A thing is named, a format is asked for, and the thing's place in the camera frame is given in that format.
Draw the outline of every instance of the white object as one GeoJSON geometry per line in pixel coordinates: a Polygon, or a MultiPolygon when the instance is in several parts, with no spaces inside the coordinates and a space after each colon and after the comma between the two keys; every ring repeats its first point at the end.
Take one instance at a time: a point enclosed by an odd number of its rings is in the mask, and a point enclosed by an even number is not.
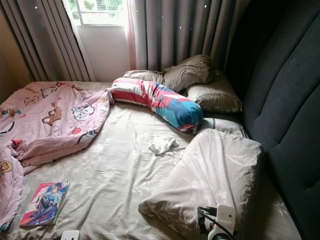
{"type": "MultiPolygon", "coordinates": [[[[219,224],[225,227],[230,234],[233,234],[235,230],[236,223],[236,210],[232,206],[227,206],[223,204],[217,205],[216,219],[219,224]]],[[[209,232],[208,240],[212,240],[217,234],[227,234],[218,225],[215,225],[214,229],[209,232]]]]}
{"type": "Polygon", "coordinates": [[[178,147],[180,143],[173,136],[155,136],[149,149],[155,155],[160,155],[167,152],[171,146],[178,147]]]}
{"type": "Polygon", "coordinates": [[[202,119],[200,131],[204,129],[217,129],[223,133],[234,133],[242,136],[243,138],[248,138],[244,127],[240,123],[234,121],[205,117],[202,119]]]}
{"type": "Polygon", "coordinates": [[[79,230],[67,230],[62,233],[61,240],[79,240],[80,231],[79,230]]]}

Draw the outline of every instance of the beige pillow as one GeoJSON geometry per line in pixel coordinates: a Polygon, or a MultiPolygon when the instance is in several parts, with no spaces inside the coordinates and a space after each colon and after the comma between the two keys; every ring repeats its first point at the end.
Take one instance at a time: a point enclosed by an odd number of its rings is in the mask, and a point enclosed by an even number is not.
{"type": "Polygon", "coordinates": [[[242,112],[242,101],[238,98],[223,71],[216,70],[214,81],[194,84],[186,89],[187,98],[200,105],[203,111],[217,113],[242,112]]]}
{"type": "Polygon", "coordinates": [[[209,83],[214,77],[214,66],[206,55],[192,56],[177,66],[165,68],[164,83],[167,88],[180,92],[195,83],[209,83]]]}
{"type": "Polygon", "coordinates": [[[138,210],[186,239],[205,240],[200,235],[197,207],[232,206],[237,239],[242,239],[263,156],[260,143],[207,128],[189,143],[170,175],[138,210]]]}
{"type": "Polygon", "coordinates": [[[159,84],[164,83],[164,75],[159,71],[151,70],[131,70],[126,71],[123,75],[124,78],[140,79],[144,81],[154,81],[159,84]]]}

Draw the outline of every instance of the cartoon character print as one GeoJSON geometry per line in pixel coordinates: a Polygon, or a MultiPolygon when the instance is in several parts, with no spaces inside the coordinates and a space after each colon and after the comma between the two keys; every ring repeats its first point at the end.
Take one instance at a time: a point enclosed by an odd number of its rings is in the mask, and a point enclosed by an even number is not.
{"type": "Polygon", "coordinates": [[[72,130],[72,134],[73,134],[73,135],[76,135],[76,134],[78,134],[78,133],[81,133],[81,131],[82,131],[81,128],[75,127],[75,128],[72,130]]]}
{"type": "Polygon", "coordinates": [[[53,108],[55,108],[57,103],[58,103],[58,102],[52,102],[52,103],[51,103],[51,106],[52,106],[53,108]]]}
{"type": "Polygon", "coordinates": [[[78,90],[78,91],[83,91],[83,90],[85,90],[85,89],[83,89],[82,87],[77,86],[77,85],[72,85],[71,87],[72,87],[73,89],[75,89],[75,90],[78,90]]]}
{"type": "Polygon", "coordinates": [[[2,111],[2,115],[8,114],[10,118],[13,118],[16,114],[20,114],[21,111],[19,109],[14,110],[12,108],[8,108],[7,110],[2,111]]]}
{"type": "Polygon", "coordinates": [[[13,149],[16,149],[17,147],[19,147],[21,144],[23,143],[22,139],[11,139],[11,147],[13,149]]]}
{"type": "Polygon", "coordinates": [[[50,94],[52,94],[57,90],[58,90],[57,86],[49,86],[47,88],[41,88],[42,97],[45,99],[46,97],[48,97],[50,94]]]}
{"type": "Polygon", "coordinates": [[[78,142],[77,142],[77,144],[79,144],[80,143],[80,141],[81,141],[81,139],[82,139],[82,137],[84,137],[84,136],[88,136],[88,137],[91,137],[91,138],[93,138],[95,135],[97,135],[98,133],[96,132],[96,130],[89,130],[89,131],[87,131],[86,133],[84,133],[84,134],[82,134],[80,137],[79,137],[79,139],[78,139],[78,142]]]}
{"type": "Polygon", "coordinates": [[[106,95],[106,96],[101,96],[101,97],[99,98],[99,102],[100,102],[100,103],[105,103],[107,100],[108,100],[108,96],[107,96],[107,95],[106,95]]]}
{"type": "Polygon", "coordinates": [[[36,104],[37,102],[39,102],[40,98],[38,96],[33,96],[33,97],[26,97],[24,100],[24,104],[26,106],[30,106],[32,104],[36,104]]]}
{"type": "Polygon", "coordinates": [[[58,126],[54,125],[52,128],[51,128],[51,132],[49,133],[49,137],[59,137],[61,136],[61,130],[58,126]]]}
{"type": "Polygon", "coordinates": [[[41,88],[41,92],[42,92],[42,97],[45,99],[46,97],[48,97],[50,94],[54,93],[55,91],[58,90],[59,87],[61,87],[62,85],[64,85],[64,83],[62,82],[57,82],[56,86],[49,86],[47,88],[41,88]]]}
{"type": "Polygon", "coordinates": [[[42,122],[44,124],[48,124],[50,126],[52,126],[52,124],[57,121],[57,120],[60,120],[61,119],[61,109],[60,107],[56,107],[55,109],[51,110],[48,112],[48,115],[49,116],[46,116],[44,118],[42,118],[42,122]]]}
{"type": "Polygon", "coordinates": [[[85,121],[94,113],[95,109],[90,106],[73,107],[72,114],[77,121],[85,121]]]}
{"type": "Polygon", "coordinates": [[[9,161],[0,162],[0,174],[10,172],[12,170],[12,164],[9,161]]]}
{"type": "Polygon", "coordinates": [[[86,92],[79,91],[76,93],[75,105],[81,105],[86,100],[86,92]]]}
{"type": "Polygon", "coordinates": [[[0,129],[0,134],[6,134],[10,132],[14,128],[14,125],[15,125],[15,121],[7,125],[4,129],[0,129]]]}
{"type": "Polygon", "coordinates": [[[61,182],[49,186],[44,194],[38,196],[35,211],[30,214],[26,225],[45,225],[52,222],[65,192],[66,186],[61,182]]]}

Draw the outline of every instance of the bolster pillow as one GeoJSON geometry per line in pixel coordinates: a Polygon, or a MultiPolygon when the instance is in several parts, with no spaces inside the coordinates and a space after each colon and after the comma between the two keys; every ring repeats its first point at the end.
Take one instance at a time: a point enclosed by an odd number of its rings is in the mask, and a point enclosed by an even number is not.
{"type": "Polygon", "coordinates": [[[181,132],[195,133],[204,118],[198,104],[154,81],[119,77],[111,92],[114,100],[146,106],[181,132]]]}

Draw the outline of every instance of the comic book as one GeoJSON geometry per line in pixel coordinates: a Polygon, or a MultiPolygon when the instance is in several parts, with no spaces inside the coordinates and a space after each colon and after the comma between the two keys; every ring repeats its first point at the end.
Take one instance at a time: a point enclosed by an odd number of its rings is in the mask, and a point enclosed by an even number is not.
{"type": "Polygon", "coordinates": [[[68,181],[40,184],[23,215],[20,226],[54,225],[68,187],[68,181]]]}

